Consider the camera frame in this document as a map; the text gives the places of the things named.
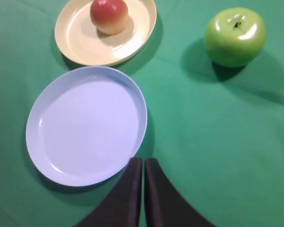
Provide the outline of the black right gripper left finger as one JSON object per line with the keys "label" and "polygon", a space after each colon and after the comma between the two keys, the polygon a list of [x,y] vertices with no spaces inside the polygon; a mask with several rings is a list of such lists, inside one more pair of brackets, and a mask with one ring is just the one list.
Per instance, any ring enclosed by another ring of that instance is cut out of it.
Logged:
{"label": "black right gripper left finger", "polygon": [[131,158],[113,189],[76,226],[137,227],[142,197],[142,159]]}

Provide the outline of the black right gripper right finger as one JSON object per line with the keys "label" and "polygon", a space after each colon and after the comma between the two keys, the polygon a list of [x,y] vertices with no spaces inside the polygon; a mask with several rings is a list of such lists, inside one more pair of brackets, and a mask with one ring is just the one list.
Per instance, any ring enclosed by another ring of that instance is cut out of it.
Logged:
{"label": "black right gripper right finger", "polygon": [[144,210],[148,227],[212,227],[176,190],[157,159],[144,163]]}

